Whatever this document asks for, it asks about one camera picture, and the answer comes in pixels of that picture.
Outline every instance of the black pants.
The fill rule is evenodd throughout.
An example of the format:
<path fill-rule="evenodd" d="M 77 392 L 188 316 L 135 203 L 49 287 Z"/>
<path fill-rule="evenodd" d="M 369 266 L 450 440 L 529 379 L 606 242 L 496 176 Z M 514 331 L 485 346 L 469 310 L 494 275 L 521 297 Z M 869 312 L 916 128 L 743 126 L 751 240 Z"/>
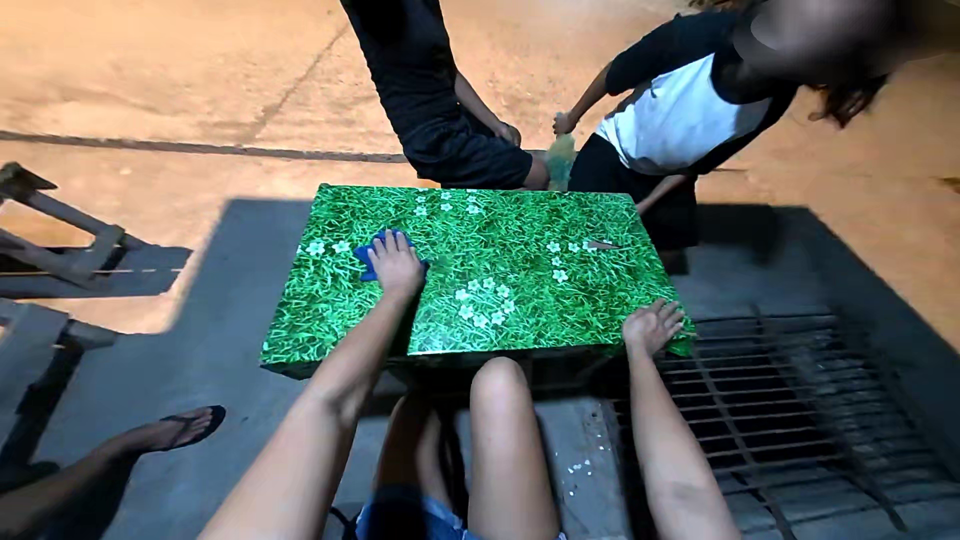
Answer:
<path fill-rule="evenodd" d="M 573 161 L 568 189 L 628 193 L 635 203 L 639 203 L 663 178 L 640 174 L 627 167 L 616 148 L 602 136 L 594 134 Z M 643 227 L 658 250 L 678 250 L 699 243 L 694 181 L 674 187 L 643 213 Z"/>
<path fill-rule="evenodd" d="M 445 188 L 517 189 L 534 161 L 464 108 L 458 118 L 423 124 L 400 144 L 418 177 Z"/>

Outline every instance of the sandy ground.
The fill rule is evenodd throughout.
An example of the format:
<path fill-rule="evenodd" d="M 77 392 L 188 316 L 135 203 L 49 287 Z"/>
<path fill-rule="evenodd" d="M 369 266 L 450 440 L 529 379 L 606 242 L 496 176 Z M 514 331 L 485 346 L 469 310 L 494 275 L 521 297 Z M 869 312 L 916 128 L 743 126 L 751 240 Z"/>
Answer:
<path fill-rule="evenodd" d="M 671 0 L 444 0 L 458 66 L 524 147 L 545 148 L 617 52 L 672 16 Z M 3 2 L 0 130 L 398 153 L 339 3 L 277 0 Z M 700 182 L 705 201 L 809 206 L 960 348 L 960 55 L 917 61 L 846 131 L 811 123 L 814 96 Z M 575 132 L 583 141 L 613 99 Z M 147 241 L 197 251 L 157 297 L 43 304 L 118 331 L 176 316 L 226 201 L 308 199 L 317 184 L 430 185 L 407 164 L 280 160 L 0 142 L 55 196 Z M 88 238 L 14 205 L 0 226 L 46 245 Z"/>

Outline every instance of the long hair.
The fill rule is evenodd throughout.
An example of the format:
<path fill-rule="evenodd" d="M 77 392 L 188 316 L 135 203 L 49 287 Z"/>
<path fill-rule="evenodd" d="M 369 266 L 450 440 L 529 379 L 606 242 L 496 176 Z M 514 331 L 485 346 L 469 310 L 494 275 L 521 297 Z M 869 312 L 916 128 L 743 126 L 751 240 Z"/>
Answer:
<path fill-rule="evenodd" d="M 741 24 L 753 19 L 766 0 L 747 0 L 741 5 Z M 909 44 L 915 35 L 914 13 L 909 0 L 877 0 L 887 2 L 889 12 L 881 27 L 873 34 L 856 43 L 844 58 L 847 80 L 828 85 L 806 85 L 821 95 L 823 107 L 810 114 L 811 120 L 827 118 L 840 128 L 847 127 L 851 120 L 868 109 L 880 89 L 886 86 L 889 73 L 878 67 L 876 59 L 881 53 L 892 56 L 898 48 Z"/>

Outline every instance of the person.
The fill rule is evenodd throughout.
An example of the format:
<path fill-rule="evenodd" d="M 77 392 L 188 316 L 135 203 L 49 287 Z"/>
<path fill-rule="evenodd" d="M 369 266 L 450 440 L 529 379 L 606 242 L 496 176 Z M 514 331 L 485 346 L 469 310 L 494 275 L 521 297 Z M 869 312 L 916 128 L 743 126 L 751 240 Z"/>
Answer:
<path fill-rule="evenodd" d="M 0 538 L 20 538 L 43 529 L 114 466 L 146 453 L 197 444 L 220 427 L 226 414 L 219 405 L 205 406 L 144 424 L 101 443 L 53 475 L 0 495 Z"/>
<path fill-rule="evenodd" d="M 387 231 L 370 252 L 383 295 L 320 364 L 276 433 L 207 523 L 204 540 L 319 538 L 388 346 L 417 296 L 416 249 Z M 681 329 L 683 312 L 658 300 L 623 325 L 636 451 L 663 538 L 739 535 L 716 479 L 664 387 L 652 354 Z M 416 396 L 391 416 L 372 500 L 356 535 L 380 538 L 549 540 L 560 531 L 533 400 L 523 371 L 487 361 L 469 391 L 472 486 L 464 529 L 439 463 L 440 421 Z"/>
<path fill-rule="evenodd" d="M 825 95 L 811 119 L 845 127 L 909 38 L 900 0 L 769 0 L 677 15 L 613 59 L 554 133 L 604 95 L 634 92 L 584 144 L 571 191 L 629 193 L 664 254 L 698 242 L 694 182 L 773 126 L 801 84 Z"/>
<path fill-rule="evenodd" d="M 546 189 L 543 161 L 457 69 L 438 0 L 341 0 L 380 103 L 420 178 L 442 187 Z"/>

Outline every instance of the hand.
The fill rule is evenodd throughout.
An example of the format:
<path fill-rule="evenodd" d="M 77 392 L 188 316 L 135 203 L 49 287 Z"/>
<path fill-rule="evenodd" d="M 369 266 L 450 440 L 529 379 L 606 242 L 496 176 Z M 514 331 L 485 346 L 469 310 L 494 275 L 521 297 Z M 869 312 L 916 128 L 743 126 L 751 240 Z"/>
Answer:
<path fill-rule="evenodd" d="M 569 112 L 561 112 L 553 119 L 553 134 L 566 135 L 577 127 L 577 119 Z"/>
<path fill-rule="evenodd" d="M 648 307 L 631 313 L 623 322 L 623 340 L 628 350 L 641 350 L 648 356 L 659 351 L 677 332 L 683 329 L 684 312 L 676 302 L 663 298 Z"/>
<path fill-rule="evenodd" d="M 387 229 L 384 236 L 385 242 L 375 238 L 373 249 L 367 250 L 383 295 L 412 298 L 423 285 L 423 265 L 417 257 L 417 248 L 407 243 L 403 233 Z"/>
<path fill-rule="evenodd" d="M 496 133 L 496 136 L 500 138 L 505 138 L 509 140 L 515 146 L 520 145 L 520 141 L 521 141 L 520 130 L 518 130 L 517 128 L 511 126 L 506 122 L 500 122 L 500 125 L 497 127 L 496 130 L 494 130 L 494 133 Z"/>

